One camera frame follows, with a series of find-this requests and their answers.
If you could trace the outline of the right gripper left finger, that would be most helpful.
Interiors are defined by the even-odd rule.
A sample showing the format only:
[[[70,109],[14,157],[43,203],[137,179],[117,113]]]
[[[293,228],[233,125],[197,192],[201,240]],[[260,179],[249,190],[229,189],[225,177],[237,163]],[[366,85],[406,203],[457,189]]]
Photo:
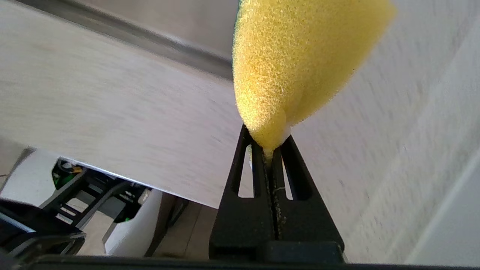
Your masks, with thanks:
[[[248,146],[252,149],[253,197],[241,198],[239,189]],[[209,239],[210,259],[257,259],[262,246],[275,239],[267,175],[263,150],[242,125]]]

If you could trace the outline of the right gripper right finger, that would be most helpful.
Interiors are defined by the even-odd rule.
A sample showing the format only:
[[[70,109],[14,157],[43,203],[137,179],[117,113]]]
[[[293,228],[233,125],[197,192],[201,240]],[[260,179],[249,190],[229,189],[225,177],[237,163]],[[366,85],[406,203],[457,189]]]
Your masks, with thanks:
[[[271,204],[276,239],[343,244],[292,136],[274,151]]]

